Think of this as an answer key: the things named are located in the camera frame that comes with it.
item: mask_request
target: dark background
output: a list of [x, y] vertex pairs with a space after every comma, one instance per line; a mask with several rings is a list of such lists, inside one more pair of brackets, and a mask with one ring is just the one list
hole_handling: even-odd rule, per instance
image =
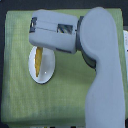
[[[7, 11], [37, 9], [90, 9], [97, 6], [104, 8], [121, 8], [124, 26], [128, 26], [128, 0], [0, 0], [0, 103], [4, 63], [4, 28]], [[7, 126], [0, 122], [0, 128], [7, 128]]]

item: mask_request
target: green towel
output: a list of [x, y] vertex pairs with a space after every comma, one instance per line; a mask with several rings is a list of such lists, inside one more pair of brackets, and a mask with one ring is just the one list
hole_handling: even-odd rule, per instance
[[[78, 18], [88, 12], [85, 9], [56, 11], [76, 15]], [[117, 26], [126, 99], [128, 87], [122, 12], [120, 9], [108, 11]], [[85, 97], [95, 79], [95, 71], [84, 62], [81, 52], [70, 55], [55, 51], [53, 77], [44, 85], [37, 84], [28, 70], [28, 58], [33, 47], [28, 40], [32, 12], [9, 11], [6, 15], [2, 122], [10, 126], [85, 125]]]

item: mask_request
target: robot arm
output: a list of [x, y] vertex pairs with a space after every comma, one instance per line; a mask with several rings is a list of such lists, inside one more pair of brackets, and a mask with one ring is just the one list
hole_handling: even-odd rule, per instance
[[96, 78], [85, 101], [86, 128], [125, 128], [116, 25], [105, 9], [90, 10], [81, 23], [75, 16], [36, 11], [29, 41], [32, 45], [68, 53], [75, 53], [79, 46], [85, 61], [96, 68]]
[[32, 15], [29, 42], [38, 47], [76, 52], [76, 16], [39, 10]]

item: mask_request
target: gray robot arm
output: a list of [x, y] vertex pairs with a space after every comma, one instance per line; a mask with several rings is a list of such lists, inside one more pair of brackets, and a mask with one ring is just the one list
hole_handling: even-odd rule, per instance
[[117, 31], [110, 13], [103, 8], [90, 10], [78, 25], [79, 33], [75, 16], [40, 10], [32, 17], [32, 45], [68, 53], [75, 53], [79, 47], [87, 63], [96, 68], [85, 101], [86, 128], [125, 128]]

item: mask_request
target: white plate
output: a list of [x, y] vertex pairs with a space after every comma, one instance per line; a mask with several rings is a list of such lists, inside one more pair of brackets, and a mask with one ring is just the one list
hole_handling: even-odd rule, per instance
[[29, 55], [29, 72], [31, 77], [40, 84], [46, 83], [53, 75], [55, 69], [55, 55], [50, 49], [43, 48], [41, 67], [38, 77], [36, 77], [35, 70], [35, 54], [36, 48], [33, 47]]

